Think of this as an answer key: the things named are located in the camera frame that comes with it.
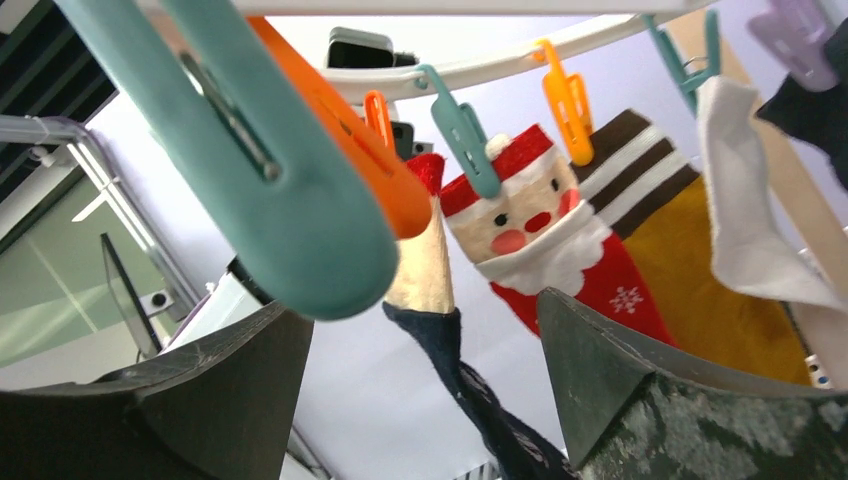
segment white stripe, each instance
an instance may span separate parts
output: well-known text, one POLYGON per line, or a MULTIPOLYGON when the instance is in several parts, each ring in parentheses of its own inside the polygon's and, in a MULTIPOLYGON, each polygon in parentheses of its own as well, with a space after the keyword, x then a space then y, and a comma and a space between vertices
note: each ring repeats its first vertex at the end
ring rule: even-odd
POLYGON ((633 210, 633 207, 641 202, 646 195, 656 190, 663 182, 688 164, 689 159, 685 155, 677 150, 673 151, 624 189, 621 195, 598 213, 598 216, 607 225, 615 225, 623 216, 633 210))
POLYGON ((542 178, 554 167, 557 157, 560 156, 556 145, 549 148, 545 153, 539 155, 536 160, 524 167, 520 172, 501 182, 501 192, 497 197, 480 198, 468 207, 447 217, 446 220, 451 228, 473 222, 483 215, 498 208, 504 199, 510 198, 520 192, 529 184, 542 178))
POLYGON ((649 125, 592 172, 589 178, 580 184, 580 194, 583 198, 591 199, 664 138, 662 130, 649 125))

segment red sock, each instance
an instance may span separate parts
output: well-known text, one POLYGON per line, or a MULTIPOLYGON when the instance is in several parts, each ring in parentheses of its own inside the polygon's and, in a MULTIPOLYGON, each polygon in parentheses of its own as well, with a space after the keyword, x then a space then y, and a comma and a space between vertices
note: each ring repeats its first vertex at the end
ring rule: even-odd
POLYGON ((480 198, 465 176, 442 189, 442 211, 492 290, 539 334, 536 296, 547 287, 645 335, 673 344, 621 240, 580 198, 563 154, 534 125, 487 153, 501 193, 480 198))

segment rosy cheek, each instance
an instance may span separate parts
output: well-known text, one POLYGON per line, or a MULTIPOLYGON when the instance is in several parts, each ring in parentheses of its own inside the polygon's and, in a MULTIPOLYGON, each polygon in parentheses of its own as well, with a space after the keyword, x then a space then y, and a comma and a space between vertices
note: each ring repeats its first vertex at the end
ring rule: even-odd
POLYGON ((566 213, 574 210, 578 203, 580 203, 580 192, 576 188, 563 193, 559 199, 559 216, 564 217, 566 213))
POLYGON ((526 243, 521 230, 507 230, 492 240, 492 251, 498 255, 507 255, 521 250, 526 243))

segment red nose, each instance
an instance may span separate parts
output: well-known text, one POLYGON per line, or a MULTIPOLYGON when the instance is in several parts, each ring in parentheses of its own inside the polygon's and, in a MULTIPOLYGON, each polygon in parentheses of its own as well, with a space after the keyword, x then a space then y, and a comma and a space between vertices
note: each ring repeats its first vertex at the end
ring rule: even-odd
POLYGON ((542 212, 530 220, 527 220, 527 223, 524 224, 524 230, 527 230, 530 233, 536 233, 545 228, 549 223, 551 223, 551 214, 548 212, 542 212))

